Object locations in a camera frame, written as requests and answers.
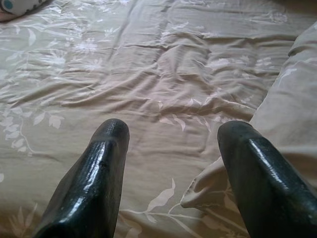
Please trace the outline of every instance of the pillow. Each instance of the pillow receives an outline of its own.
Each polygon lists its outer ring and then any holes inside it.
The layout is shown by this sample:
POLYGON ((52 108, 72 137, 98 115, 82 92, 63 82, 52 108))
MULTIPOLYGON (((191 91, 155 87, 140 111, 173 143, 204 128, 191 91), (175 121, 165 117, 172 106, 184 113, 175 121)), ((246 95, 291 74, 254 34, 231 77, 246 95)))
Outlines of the pillow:
MULTIPOLYGON (((296 39, 289 59, 250 121, 315 188, 316 105, 317 22, 296 39)), ((196 207, 246 232, 221 158, 192 181, 181 205, 196 207)))
POLYGON ((34 10, 46 0, 0 0, 0 21, 9 21, 34 10))

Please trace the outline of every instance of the bed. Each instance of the bed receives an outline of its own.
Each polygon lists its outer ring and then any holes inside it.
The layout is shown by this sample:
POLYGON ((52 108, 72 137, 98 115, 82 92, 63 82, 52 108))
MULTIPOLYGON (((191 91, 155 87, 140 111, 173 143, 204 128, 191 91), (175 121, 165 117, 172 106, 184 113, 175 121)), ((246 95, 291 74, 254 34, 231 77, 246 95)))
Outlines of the bed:
POLYGON ((118 118, 130 144, 115 238, 248 237, 227 180, 207 213, 180 201, 219 158, 218 128, 250 121, 316 21, 312 0, 54 0, 0 23, 0 236, 30 237, 118 118))

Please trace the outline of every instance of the cushion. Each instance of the cushion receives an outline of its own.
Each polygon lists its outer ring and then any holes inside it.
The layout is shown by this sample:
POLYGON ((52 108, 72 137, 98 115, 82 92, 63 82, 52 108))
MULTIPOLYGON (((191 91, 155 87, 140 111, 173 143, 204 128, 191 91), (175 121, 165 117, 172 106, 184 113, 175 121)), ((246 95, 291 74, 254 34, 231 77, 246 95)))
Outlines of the cushion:
POLYGON ((0 21, 8 21, 36 9, 46 0, 0 0, 0 21))
MULTIPOLYGON (((289 59, 250 124, 317 188, 317 22, 294 42, 289 59)), ((245 231, 222 159, 190 184, 181 201, 245 231)))

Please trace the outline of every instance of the blue circle pattern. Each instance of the blue circle pattern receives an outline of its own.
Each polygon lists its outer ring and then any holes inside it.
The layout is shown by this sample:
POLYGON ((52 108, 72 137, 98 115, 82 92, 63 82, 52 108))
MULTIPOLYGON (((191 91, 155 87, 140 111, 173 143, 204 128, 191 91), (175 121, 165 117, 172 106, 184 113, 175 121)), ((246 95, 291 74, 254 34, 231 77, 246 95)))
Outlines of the blue circle pattern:
POLYGON ((4 7, 6 9, 12 9, 13 8, 13 4, 9 0, 4 0, 4 7))

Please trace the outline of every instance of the beige bedsheet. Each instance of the beige bedsheet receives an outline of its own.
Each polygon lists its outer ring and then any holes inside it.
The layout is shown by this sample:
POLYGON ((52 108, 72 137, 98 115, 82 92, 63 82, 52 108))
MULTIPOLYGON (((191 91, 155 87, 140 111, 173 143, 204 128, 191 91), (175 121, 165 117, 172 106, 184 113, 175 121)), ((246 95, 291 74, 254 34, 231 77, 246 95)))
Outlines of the beige bedsheet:
MULTIPOLYGON (((108 118, 131 134, 115 238, 246 237, 179 202, 218 158, 218 127, 260 105, 315 5, 54 0, 1 24, 0 237, 30 237, 108 118)), ((232 194, 211 203, 233 207, 232 194)))

